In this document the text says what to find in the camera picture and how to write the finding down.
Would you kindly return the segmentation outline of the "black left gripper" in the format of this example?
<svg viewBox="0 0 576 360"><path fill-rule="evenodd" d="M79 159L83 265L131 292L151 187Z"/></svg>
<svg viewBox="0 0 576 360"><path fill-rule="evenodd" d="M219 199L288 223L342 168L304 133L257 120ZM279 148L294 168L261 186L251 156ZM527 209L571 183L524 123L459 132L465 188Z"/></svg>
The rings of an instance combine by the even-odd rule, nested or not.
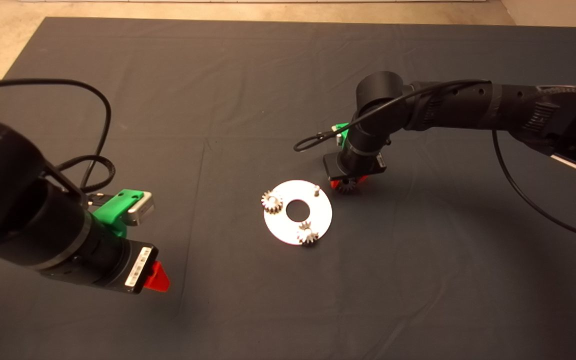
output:
<svg viewBox="0 0 576 360"><path fill-rule="evenodd" d="M140 294L144 288L165 293L170 280L158 256L154 244L93 227L80 248L66 260L44 269L43 276L126 294Z"/></svg>

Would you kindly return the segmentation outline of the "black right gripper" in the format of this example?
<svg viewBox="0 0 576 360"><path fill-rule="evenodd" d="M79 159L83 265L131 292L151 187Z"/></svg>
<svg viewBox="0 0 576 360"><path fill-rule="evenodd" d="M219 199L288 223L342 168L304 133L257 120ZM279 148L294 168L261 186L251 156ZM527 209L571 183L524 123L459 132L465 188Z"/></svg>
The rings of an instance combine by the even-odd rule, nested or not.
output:
<svg viewBox="0 0 576 360"><path fill-rule="evenodd" d="M323 155L323 166L330 180L330 187L335 191L342 188L341 180L357 178L357 184L361 184L368 176L381 174L387 170L381 153L363 155L349 147Z"/></svg>

